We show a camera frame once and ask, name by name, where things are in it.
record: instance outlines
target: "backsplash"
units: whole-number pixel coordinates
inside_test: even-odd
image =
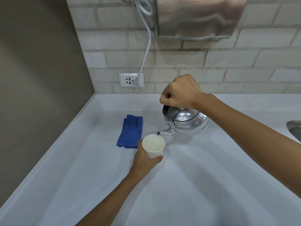
[[[153,38],[144,88],[120,88],[118,80],[118,73],[139,72],[148,43],[136,7],[122,0],[67,2],[97,93],[161,93],[183,74],[207,93],[301,93],[301,0],[249,0],[227,40]]]

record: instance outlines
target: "stainless steel sink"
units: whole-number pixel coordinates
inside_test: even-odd
[[[301,142],[301,121],[289,121],[286,123],[286,127]]]

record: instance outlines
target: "blue cloth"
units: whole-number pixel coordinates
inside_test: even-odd
[[[123,121],[121,134],[117,141],[118,147],[138,148],[138,142],[141,140],[143,126],[143,117],[127,115]]]

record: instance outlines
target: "power cord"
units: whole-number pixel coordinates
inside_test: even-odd
[[[149,3],[148,0],[125,0],[125,1],[131,1],[133,3],[135,3],[136,7],[138,8],[138,12],[141,16],[141,19],[148,31],[148,35],[149,35],[149,40],[148,40],[148,46],[146,48],[146,52],[145,52],[145,55],[144,55],[144,58],[143,58],[143,61],[142,61],[142,65],[141,65],[141,68],[140,68],[140,71],[139,71],[139,74],[138,74],[138,78],[137,78],[137,81],[135,83],[135,86],[138,86],[139,85],[139,80],[140,80],[140,77],[141,77],[141,73],[142,73],[142,70],[143,70],[143,67],[144,67],[144,63],[145,63],[145,60],[146,60],[146,57],[148,55],[148,51],[149,51],[149,48],[151,46],[151,30],[148,26],[148,24],[146,23],[145,19],[144,19],[144,16],[142,13],[144,13],[145,15],[147,16],[152,16],[153,15],[153,8],[151,6],[151,4]],[[141,5],[141,2],[145,2],[146,5],[149,7],[150,11],[147,11],[142,5]]]

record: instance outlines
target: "kettle lid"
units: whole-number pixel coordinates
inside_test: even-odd
[[[190,121],[195,118],[200,112],[194,109],[178,108],[170,106],[167,114],[174,120],[179,122]]]

